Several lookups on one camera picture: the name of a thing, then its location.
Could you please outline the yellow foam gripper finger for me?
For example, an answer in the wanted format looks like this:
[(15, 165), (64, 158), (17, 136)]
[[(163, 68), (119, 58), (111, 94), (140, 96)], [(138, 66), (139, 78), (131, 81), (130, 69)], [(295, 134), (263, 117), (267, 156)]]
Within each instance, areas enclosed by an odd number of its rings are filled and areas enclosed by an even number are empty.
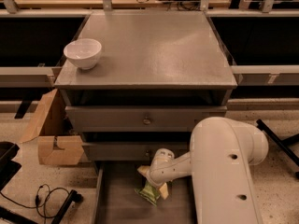
[(141, 165), (137, 171), (143, 175), (144, 177), (148, 177), (149, 174), (150, 174), (150, 167), (149, 166), (146, 166), (146, 165)]
[(168, 198), (168, 186), (166, 183), (163, 183), (160, 187), (159, 187), (159, 193), (160, 193), (160, 196), (166, 200)]

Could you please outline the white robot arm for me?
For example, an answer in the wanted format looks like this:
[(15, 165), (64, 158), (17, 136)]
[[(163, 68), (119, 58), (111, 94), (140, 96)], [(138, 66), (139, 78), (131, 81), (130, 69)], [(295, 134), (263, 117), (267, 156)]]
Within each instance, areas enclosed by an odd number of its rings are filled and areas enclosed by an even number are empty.
[(189, 152), (176, 158), (160, 148), (138, 172), (163, 198), (167, 182), (189, 175), (198, 224), (263, 224), (250, 166), (267, 153), (267, 138), (255, 126), (211, 117), (193, 128)]

